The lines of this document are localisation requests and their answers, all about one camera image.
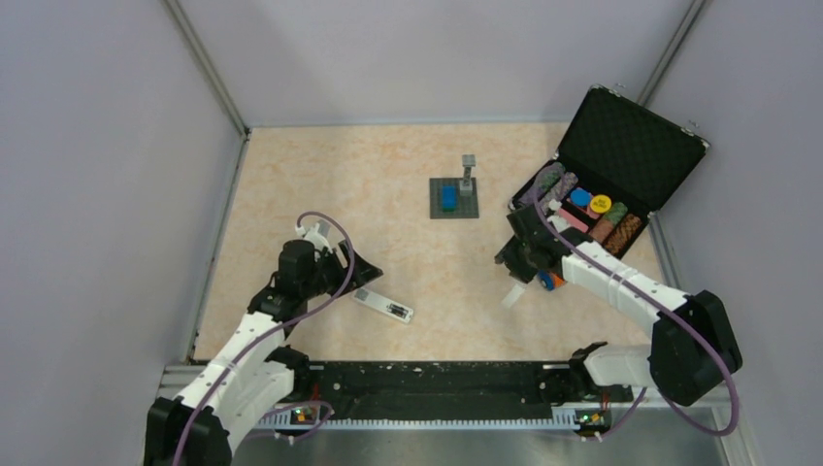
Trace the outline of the white remote battery cover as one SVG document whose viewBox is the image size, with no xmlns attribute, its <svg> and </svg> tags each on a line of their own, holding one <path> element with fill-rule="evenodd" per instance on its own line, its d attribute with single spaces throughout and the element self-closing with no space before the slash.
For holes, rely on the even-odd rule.
<svg viewBox="0 0 823 466">
<path fill-rule="evenodd" d="M 523 295 L 525 290 L 526 290 L 526 285 L 524 283 L 514 283 L 511 287 L 510 291 L 507 293 L 507 295 L 501 301 L 501 305 L 506 309 L 510 309 L 519 300 L 519 298 Z"/>
</svg>

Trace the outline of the white remote control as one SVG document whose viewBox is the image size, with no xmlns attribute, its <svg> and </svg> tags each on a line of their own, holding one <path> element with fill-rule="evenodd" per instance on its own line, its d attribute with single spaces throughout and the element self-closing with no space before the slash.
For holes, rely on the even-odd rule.
<svg viewBox="0 0 823 466">
<path fill-rule="evenodd" d="M 400 304 L 399 302 L 396 302 L 394 300 L 391 300 L 365 287 L 356 289 L 352 294 L 352 299 L 360 305 L 363 305 L 373 311 L 376 311 L 383 316 L 389 316 L 395 320 L 401 321 L 404 324 L 410 323 L 414 315 L 414 310 L 412 308 Z M 409 316 L 407 318 L 399 318 L 397 316 L 392 315 L 388 312 L 388 306 L 390 304 L 395 304 L 408 309 L 410 312 Z"/>
</svg>

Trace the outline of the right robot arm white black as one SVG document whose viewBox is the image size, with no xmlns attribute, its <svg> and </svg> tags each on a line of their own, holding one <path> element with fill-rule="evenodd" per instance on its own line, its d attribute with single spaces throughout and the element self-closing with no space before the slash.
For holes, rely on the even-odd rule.
<svg viewBox="0 0 823 466">
<path fill-rule="evenodd" d="M 535 207 L 508 214 L 511 238 L 495 261 L 530 283 L 551 272 L 603 299 L 632 320 L 647 345 L 596 345 L 569 374 L 572 393 L 594 400 L 609 385 L 654 387 L 682 406 L 700 400 L 742 366 L 740 348 L 720 297 L 689 294 L 659 283 L 607 252 L 600 243 Z"/>
</svg>

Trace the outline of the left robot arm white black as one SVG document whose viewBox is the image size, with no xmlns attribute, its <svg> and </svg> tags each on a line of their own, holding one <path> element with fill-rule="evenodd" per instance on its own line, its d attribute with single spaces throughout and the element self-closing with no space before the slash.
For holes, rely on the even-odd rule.
<svg viewBox="0 0 823 466">
<path fill-rule="evenodd" d="M 311 375 L 273 355 L 308 305 L 329 302 L 382 276 L 382 270 L 339 242 L 320 248 L 305 239 L 286 242 L 277 271 L 250 301 L 238 328 L 195 379 L 148 410 L 147 465 L 228 465 L 242 440 L 281 399 L 299 401 Z"/>
</svg>

